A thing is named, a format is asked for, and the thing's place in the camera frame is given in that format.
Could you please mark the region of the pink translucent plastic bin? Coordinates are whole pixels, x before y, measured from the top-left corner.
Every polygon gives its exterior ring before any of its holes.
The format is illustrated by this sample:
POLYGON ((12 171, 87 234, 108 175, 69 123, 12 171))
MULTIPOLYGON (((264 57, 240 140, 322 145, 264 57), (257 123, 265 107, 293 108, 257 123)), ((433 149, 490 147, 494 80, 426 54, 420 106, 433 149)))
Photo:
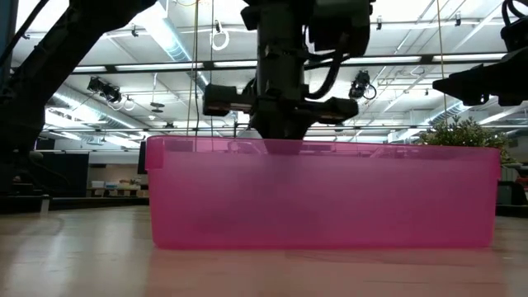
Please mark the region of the pink translucent plastic bin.
POLYGON ((480 248, 493 238, 495 148, 153 136, 160 248, 480 248))

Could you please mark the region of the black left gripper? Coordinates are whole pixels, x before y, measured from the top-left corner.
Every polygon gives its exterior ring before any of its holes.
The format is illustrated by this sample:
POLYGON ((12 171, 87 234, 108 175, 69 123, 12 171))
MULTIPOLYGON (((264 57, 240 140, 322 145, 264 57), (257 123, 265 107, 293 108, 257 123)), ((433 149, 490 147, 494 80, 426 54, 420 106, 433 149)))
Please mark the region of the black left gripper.
POLYGON ((263 138, 268 153, 299 153, 303 138, 314 121, 339 123, 356 116, 358 104, 351 99, 321 98, 336 82, 344 47, 330 53, 330 69, 319 89, 314 92, 304 83, 304 63, 311 58, 302 46, 297 49, 268 45, 259 55, 255 78, 247 91, 236 87, 209 84, 203 96, 203 114, 226 116, 231 111, 250 115, 252 128, 263 138))

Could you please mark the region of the small potted green plant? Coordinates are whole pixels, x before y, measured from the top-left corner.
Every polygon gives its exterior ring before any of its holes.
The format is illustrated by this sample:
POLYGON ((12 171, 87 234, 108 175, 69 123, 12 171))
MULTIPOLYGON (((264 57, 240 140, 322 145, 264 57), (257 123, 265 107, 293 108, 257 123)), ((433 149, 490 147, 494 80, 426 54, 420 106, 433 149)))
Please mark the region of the small potted green plant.
POLYGON ((455 115, 451 121, 441 120, 421 133, 417 142, 440 146, 498 149, 502 165, 517 163, 517 160, 507 151, 508 139, 506 135, 481 126, 472 117, 462 120, 455 115))

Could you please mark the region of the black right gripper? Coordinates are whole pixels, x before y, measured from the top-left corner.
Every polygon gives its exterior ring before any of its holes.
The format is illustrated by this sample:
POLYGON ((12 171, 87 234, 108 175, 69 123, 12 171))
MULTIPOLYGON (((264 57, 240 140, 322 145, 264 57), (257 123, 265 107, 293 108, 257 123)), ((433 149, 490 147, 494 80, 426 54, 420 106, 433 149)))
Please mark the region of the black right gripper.
POLYGON ((495 64, 481 64, 482 68, 452 73, 448 78, 433 82, 432 87, 462 101, 464 106, 479 106, 496 96, 499 106, 519 106, 528 101, 528 48, 516 55, 514 96, 509 87, 508 63, 513 53, 506 54, 495 64))

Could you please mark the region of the black cabinet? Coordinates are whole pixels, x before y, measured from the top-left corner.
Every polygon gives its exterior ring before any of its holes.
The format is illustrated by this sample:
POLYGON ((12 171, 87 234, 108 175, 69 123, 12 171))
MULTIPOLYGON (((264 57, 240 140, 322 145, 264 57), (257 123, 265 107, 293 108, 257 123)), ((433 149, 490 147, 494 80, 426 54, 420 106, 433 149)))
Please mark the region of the black cabinet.
POLYGON ((57 197, 84 197, 87 192, 88 154, 44 153, 35 177, 57 197))

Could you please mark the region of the overhead LED light bar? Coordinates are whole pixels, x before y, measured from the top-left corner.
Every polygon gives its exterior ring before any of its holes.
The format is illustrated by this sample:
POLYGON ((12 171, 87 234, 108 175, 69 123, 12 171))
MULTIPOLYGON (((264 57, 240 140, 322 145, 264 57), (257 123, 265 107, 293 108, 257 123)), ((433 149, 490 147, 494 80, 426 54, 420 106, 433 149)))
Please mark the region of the overhead LED light bar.
MULTIPOLYGON (((420 54, 395 56, 364 56, 347 59, 344 67, 422 66, 444 64, 491 64, 500 61, 506 53, 420 54)), ((100 75, 125 73, 175 73, 198 71, 223 71, 254 69, 255 59, 219 60, 202 62, 171 62, 148 64, 105 64, 77 66, 72 75, 100 75)))

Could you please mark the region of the black ceiling spotlight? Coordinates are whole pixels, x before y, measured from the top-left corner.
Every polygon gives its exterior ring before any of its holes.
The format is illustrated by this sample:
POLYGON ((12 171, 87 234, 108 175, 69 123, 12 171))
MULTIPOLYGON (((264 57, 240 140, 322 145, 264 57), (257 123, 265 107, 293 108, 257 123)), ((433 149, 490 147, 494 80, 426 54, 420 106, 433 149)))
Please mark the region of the black ceiling spotlight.
POLYGON ((110 103, 119 103, 122 99, 119 87, 104 82, 98 77, 90 78, 90 81, 87 85, 87 90, 95 92, 110 103))
POLYGON ((370 83, 370 75, 366 70, 360 70, 351 82, 348 96, 351 99, 373 100, 377 96, 377 89, 370 83))

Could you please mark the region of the low wooden bench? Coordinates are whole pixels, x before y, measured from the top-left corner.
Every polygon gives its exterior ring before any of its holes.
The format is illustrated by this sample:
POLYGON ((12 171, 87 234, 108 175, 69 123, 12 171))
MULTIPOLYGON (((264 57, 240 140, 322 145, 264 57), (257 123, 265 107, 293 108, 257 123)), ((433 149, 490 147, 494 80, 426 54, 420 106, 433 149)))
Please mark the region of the low wooden bench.
POLYGON ((87 196, 95 198, 149 198, 149 184, 141 178, 90 181, 87 196))

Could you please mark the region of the small black monitor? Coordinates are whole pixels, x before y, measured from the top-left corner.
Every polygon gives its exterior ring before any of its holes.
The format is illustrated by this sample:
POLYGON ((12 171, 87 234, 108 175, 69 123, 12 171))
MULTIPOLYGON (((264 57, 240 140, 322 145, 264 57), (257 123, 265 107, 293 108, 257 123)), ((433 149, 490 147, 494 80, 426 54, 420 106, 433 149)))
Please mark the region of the small black monitor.
POLYGON ((145 175, 147 173, 145 169, 145 159, 146 159, 146 142, 142 141, 139 147, 139 159, 137 173, 140 175, 145 175))

